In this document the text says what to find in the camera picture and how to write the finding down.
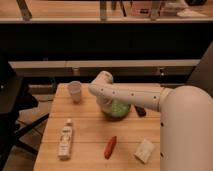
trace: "black cable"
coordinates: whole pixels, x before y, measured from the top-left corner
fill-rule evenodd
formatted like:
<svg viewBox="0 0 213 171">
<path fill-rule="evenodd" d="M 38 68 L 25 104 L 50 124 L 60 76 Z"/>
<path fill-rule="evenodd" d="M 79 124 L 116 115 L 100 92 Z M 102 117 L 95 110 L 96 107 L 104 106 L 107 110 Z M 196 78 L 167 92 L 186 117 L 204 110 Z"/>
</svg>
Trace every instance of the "black cable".
<svg viewBox="0 0 213 171">
<path fill-rule="evenodd" d="M 26 123 L 26 122 L 23 122 L 23 121 L 21 121 L 21 120 L 17 120 L 19 123 L 21 123 L 21 124 L 23 124 L 23 125 L 25 125 L 25 126 L 28 126 L 28 124 Z M 40 136 L 43 136 L 43 134 L 41 133 L 41 132 L 39 132 L 36 128 L 33 128 L 33 130 L 35 131 L 35 132 L 37 132 Z"/>
</svg>

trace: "wooden tabletop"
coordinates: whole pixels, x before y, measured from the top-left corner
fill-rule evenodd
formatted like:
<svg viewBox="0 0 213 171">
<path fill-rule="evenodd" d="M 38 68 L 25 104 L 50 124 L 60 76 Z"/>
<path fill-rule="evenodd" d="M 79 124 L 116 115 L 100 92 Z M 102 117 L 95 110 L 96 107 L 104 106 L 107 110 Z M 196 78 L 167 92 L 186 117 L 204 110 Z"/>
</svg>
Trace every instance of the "wooden tabletop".
<svg viewBox="0 0 213 171">
<path fill-rule="evenodd" d="M 96 97 L 89 93 L 88 84 L 83 84 L 82 94 L 82 101 L 75 104 L 69 95 L 67 84 L 58 86 L 34 170 L 160 171 L 158 112 L 146 109 L 147 116 L 138 117 L 131 106 L 129 114 L 124 119 L 110 121 L 96 104 Z M 57 157 L 58 143 L 67 118 L 72 118 L 74 129 L 71 159 L 60 161 Z M 117 136 L 117 144 L 112 156 L 107 160 L 104 158 L 104 149 L 112 136 Z M 144 138 L 156 146 L 147 164 L 143 164 L 134 156 L 137 146 Z"/>
</svg>

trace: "table leg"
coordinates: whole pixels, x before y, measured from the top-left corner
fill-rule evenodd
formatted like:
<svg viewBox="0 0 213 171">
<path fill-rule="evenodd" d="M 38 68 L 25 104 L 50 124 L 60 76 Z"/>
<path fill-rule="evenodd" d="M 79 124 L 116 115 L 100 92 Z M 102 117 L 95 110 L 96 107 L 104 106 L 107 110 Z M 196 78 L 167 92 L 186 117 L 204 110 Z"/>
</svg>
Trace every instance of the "table leg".
<svg viewBox="0 0 213 171">
<path fill-rule="evenodd" d="M 32 14 L 27 7 L 27 3 L 25 0 L 16 0 L 19 9 L 21 11 L 21 15 L 24 21 L 29 21 L 32 18 Z"/>
</svg>

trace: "black chair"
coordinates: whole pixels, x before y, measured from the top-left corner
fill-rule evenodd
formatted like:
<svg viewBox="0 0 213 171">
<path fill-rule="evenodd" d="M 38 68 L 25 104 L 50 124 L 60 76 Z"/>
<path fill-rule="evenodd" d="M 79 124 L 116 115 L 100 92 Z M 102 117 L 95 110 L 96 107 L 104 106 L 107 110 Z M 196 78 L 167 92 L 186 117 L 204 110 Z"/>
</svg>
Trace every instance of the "black chair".
<svg viewBox="0 0 213 171">
<path fill-rule="evenodd" d="M 38 106 L 38 101 L 28 90 L 24 78 L 18 76 L 8 61 L 0 57 L 0 170 L 3 170 L 14 145 L 32 154 L 38 153 L 20 138 L 46 120 L 49 114 L 22 128 L 16 123 L 20 110 Z"/>
</svg>

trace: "red object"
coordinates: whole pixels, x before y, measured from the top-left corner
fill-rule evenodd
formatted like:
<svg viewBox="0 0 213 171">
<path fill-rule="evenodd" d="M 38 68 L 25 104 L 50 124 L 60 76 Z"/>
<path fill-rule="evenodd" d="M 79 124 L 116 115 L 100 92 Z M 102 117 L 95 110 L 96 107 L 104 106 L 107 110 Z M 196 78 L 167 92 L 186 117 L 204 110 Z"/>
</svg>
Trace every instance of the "red object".
<svg viewBox="0 0 213 171">
<path fill-rule="evenodd" d="M 107 146 L 106 146 L 105 151 L 104 151 L 104 157 L 106 159 L 110 158 L 110 156 L 111 156 L 111 154 L 113 152 L 113 149 L 115 147 L 116 142 L 117 142 L 117 136 L 114 136 L 107 143 Z"/>
</svg>

